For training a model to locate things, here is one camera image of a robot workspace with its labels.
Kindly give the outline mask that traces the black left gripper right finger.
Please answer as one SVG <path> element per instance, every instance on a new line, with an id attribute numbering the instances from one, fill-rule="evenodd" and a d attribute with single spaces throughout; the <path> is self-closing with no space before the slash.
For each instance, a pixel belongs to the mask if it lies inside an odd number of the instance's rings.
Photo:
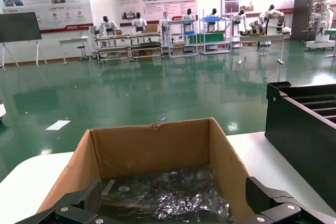
<path id="1" fill-rule="evenodd" d="M 264 186 L 257 178 L 246 179 L 246 201 L 254 212 L 239 223 L 325 223 L 326 215 L 310 209 L 283 190 Z"/>

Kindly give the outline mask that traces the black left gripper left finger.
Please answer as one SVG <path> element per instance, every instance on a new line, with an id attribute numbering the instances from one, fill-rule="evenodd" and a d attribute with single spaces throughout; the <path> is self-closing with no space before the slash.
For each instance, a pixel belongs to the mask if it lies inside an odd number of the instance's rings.
<path id="1" fill-rule="evenodd" d="M 95 179 L 87 188 L 64 194 L 52 207 L 18 223 L 110 223 L 98 213 L 101 206 L 102 181 Z"/>

